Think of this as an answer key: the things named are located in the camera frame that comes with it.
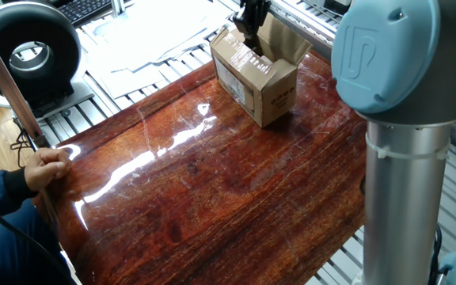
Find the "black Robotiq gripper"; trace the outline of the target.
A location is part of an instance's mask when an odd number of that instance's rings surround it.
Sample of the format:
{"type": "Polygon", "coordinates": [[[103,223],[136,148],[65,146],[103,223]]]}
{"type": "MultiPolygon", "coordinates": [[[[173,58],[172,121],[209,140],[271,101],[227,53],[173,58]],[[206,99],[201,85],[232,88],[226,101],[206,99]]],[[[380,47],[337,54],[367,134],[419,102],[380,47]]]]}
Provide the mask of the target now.
{"type": "Polygon", "coordinates": [[[268,18],[271,1],[241,0],[241,6],[245,8],[245,11],[234,14],[233,22],[237,30],[244,35],[244,44],[257,55],[263,55],[262,36],[264,35],[265,22],[268,18]],[[260,19],[258,12],[263,12],[260,19]]]}

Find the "person's bare hand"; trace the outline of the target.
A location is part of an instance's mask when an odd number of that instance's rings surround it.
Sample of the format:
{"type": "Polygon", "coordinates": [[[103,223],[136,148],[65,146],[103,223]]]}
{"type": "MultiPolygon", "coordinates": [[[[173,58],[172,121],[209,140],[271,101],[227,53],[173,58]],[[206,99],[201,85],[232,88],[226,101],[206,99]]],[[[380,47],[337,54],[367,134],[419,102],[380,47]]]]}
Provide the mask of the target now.
{"type": "Polygon", "coordinates": [[[65,150],[40,148],[25,166],[25,182],[32,192],[38,192],[66,176],[70,168],[71,160],[65,150]]]}

